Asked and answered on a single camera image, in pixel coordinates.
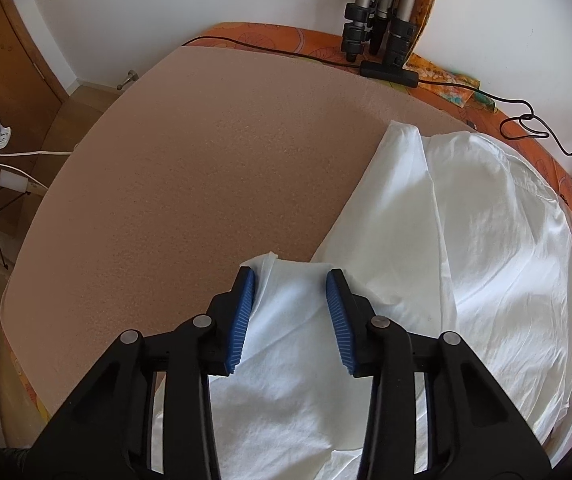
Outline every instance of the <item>white cloth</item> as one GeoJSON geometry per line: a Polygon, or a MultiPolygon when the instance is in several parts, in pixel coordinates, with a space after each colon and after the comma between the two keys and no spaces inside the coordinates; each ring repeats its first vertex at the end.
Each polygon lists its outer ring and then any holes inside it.
{"type": "MultiPolygon", "coordinates": [[[[554,429],[559,459],[572,431],[572,234],[520,155],[490,137],[421,139],[391,123],[313,261],[249,262],[258,287],[242,360],[210,383],[224,480],[355,478],[370,379],[341,365],[323,286],[333,267],[406,330],[461,333],[540,442],[554,429]]],[[[158,410],[156,468],[162,420],[158,410]]]]}

